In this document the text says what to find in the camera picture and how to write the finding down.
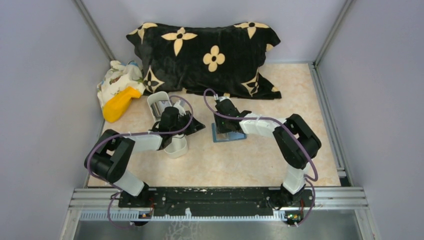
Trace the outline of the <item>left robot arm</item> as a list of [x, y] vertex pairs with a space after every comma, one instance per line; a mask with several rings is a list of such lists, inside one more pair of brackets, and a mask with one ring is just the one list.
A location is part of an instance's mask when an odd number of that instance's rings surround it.
[[169, 157], [179, 158], [188, 152], [185, 137], [205, 127], [190, 111], [181, 113], [179, 108], [167, 106], [148, 132], [123, 134], [106, 130], [86, 157], [84, 167], [119, 190], [138, 197], [149, 186], [127, 169], [131, 155], [163, 150]]

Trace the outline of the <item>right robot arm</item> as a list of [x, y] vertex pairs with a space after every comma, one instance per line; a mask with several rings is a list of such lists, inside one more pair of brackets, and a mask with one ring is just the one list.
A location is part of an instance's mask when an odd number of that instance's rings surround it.
[[286, 119], [275, 119], [248, 110], [240, 112], [228, 97], [218, 97], [215, 108], [214, 119], [219, 133], [273, 138], [288, 164], [282, 189], [293, 196], [303, 190], [307, 170], [322, 143], [300, 115], [294, 113]]

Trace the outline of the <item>white oblong plastic tray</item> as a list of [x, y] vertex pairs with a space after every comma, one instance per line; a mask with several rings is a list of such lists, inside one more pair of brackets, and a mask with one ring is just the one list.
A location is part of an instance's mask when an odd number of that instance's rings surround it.
[[[156, 118], [151, 109], [151, 104], [157, 101], [167, 101], [168, 106], [164, 109], [160, 118]], [[153, 128], [159, 132], [172, 132], [181, 130], [182, 126], [180, 124], [179, 111], [177, 108], [173, 107], [173, 104], [170, 100], [169, 95], [164, 91], [156, 92], [147, 97], [147, 103], [151, 110], [153, 120], [155, 122]], [[185, 155], [188, 152], [188, 144], [184, 134], [181, 134], [181, 131], [178, 133], [173, 133], [170, 136], [162, 136], [162, 145], [160, 147], [171, 159], [179, 158]]]

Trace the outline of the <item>blue leather card holder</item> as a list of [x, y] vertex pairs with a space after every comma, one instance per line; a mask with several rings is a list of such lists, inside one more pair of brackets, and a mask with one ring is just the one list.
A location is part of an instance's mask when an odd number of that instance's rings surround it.
[[218, 133], [214, 125], [212, 125], [212, 139], [214, 143], [233, 142], [245, 140], [247, 135], [239, 132]]

